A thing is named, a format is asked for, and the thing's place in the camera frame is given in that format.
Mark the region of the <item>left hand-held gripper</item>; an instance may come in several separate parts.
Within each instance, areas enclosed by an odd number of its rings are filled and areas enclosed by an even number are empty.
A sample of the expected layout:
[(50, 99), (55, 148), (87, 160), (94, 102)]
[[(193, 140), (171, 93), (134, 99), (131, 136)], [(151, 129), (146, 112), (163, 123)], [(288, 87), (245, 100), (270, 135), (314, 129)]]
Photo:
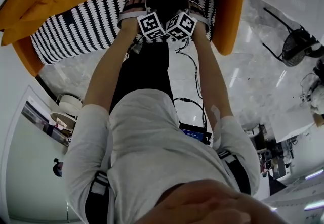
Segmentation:
[(147, 0), (127, 0), (118, 18), (118, 28), (122, 27), (122, 20), (127, 18), (132, 18), (133, 22), (138, 21), (142, 34), (148, 40), (155, 40), (166, 34), (157, 13), (149, 13)]

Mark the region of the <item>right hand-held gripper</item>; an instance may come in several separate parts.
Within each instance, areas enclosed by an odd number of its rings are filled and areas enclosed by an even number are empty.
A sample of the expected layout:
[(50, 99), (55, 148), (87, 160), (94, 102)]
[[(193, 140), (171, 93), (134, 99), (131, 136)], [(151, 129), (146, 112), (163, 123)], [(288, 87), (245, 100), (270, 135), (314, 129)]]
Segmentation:
[(204, 9), (197, 2), (188, 0), (189, 15), (181, 12), (169, 20), (165, 32), (175, 40), (184, 40), (192, 36), (197, 21), (205, 25), (206, 34), (210, 33), (210, 22), (206, 17)]

